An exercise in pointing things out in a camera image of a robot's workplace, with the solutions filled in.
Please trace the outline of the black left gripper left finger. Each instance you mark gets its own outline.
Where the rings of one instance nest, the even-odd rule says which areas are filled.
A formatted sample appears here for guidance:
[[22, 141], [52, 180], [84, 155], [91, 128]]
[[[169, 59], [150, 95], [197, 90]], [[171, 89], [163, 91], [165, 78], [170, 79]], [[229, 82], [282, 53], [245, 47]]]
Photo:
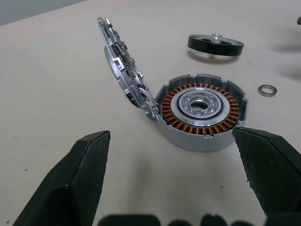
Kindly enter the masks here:
[[92, 226], [110, 138], [104, 130], [76, 141], [45, 176], [12, 226]]

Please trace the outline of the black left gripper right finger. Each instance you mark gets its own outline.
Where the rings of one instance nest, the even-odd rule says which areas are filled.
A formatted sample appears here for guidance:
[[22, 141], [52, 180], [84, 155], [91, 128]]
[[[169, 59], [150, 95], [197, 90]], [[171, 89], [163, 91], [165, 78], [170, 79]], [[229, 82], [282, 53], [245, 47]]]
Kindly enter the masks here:
[[233, 136], [264, 213], [301, 214], [301, 153], [280, 135], [237, 127]]

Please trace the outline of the silver motor housing copper windings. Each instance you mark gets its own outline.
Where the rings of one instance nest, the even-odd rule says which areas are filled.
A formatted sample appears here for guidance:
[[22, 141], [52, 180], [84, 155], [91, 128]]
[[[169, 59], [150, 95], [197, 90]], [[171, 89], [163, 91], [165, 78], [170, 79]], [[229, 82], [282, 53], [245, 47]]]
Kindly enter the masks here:
[[214, 152], [231, 145], [233, 130], [244, 126], [248, 110], [246, 93], [237, 84], [205, 73], [171, 79], [155, 101], [161, 134], [191, 152]]

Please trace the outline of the silver circuit cover plate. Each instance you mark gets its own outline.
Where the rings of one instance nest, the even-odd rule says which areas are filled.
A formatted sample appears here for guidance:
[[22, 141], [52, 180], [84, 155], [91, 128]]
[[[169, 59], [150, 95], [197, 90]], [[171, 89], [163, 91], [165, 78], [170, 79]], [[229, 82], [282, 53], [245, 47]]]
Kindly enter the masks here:
[[103, 35], [107, 62], [124, 95], [134, 106], [144, 110], [150, 120], [158, 121], [157, 103], [148, 93], [149, 88], [143, 80], [143, 74], [136, 67], [125, 42], [120, 39], [108, 18], [99, 17], [97, 22]]

